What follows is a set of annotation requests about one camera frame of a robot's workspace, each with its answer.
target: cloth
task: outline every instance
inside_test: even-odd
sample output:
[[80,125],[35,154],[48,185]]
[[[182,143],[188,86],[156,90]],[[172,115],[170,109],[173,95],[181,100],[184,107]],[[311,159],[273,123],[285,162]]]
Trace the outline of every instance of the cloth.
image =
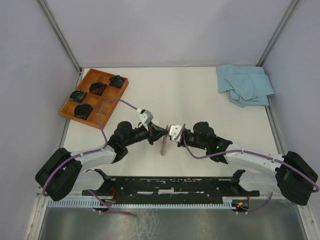
[[227,92],[229,100],[240,106],[269,106],[268,96],[274,95],[268,76],[262,67],[217,66],[218,92]]

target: blue towel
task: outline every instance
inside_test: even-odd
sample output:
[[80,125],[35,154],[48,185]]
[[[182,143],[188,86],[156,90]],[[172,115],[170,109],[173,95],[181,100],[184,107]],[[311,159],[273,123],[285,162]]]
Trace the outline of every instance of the blue towel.
[[217,66],[218,92],[227,91],[229,100],[240,106],[269,106],[268,96],[274,95],[269,78],[262,67]]

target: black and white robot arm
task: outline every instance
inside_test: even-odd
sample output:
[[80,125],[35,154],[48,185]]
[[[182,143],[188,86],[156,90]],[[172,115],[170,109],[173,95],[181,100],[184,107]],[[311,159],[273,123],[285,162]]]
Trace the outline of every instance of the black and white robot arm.
[[[185,147],[189,152],[189,147],[206,150],[206,156],[193,156],[197,159],[210,158],[217,163],[237,165],[257,171],[254,173],[240,169],[232,177],[233,181],[248,192],[258,190],[281,193],[299,205],[306,205],[311,193],[314,192],[314,184],[287,167],[288,165],[294,167],[313,183],[317,181],[318,175],[295,152],[288,152],[283,156],[243,148],[230,140],[216,136],[207,122],[196,123],[193,132],[180,125],[171,125],[169,130],[166,130],[153,124],[153,116],[149,111],[137,109],[137,112],[141,126],[133,129],[130,122],[120,122],[108,140],[107,146],[84,151],[100,149],[90,154],[68,152],[65,148],[59,148],[36,174],[35,180],[41,187],[47,184],[45,191],[54,201],[63,199],[69,193],[88,189],[99,190],[110,179],[101,170],[91,169],[120,161],[128,153],[127,146],[143,140],[148,140],[149,144],[153,145],[155,141],[168,135],[171,141],[177,142],[178,147]],[[51,176],[59,165],[75,155],[78,156]]]

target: wooden tray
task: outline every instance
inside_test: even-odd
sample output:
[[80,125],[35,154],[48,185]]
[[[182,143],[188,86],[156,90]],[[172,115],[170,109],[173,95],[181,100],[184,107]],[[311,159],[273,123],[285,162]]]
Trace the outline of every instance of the wooden tray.
[[[129,84],[128,79],[121,76],[125,79],[121,88],[109,86],[109,79],[113,76],[115,75],[111,73],[90,69],[76,88],[77,90],[82,90],[87,93],[84,100],[82,101],[82,103],[78,103],[69,99],[60,110],[60,114],[68,119],[72,119],[79,123],[100,129],[98,123],[98,114],[102,104],[108,99],[120,99]],[[95,82],[102,82],[104,84],[107,84],[107,87],[101,96],[89,92],[91,84]],[[75,116],[75,108],[80,104],[90,104],[93,107],[93,110],[87,120]],[[105,125],[107,124],[117,104],[118,101],[112,101],[110,103],[107,103],[103,107],[103,110],[101,112],[101,124],[103,127],[105,127]]]

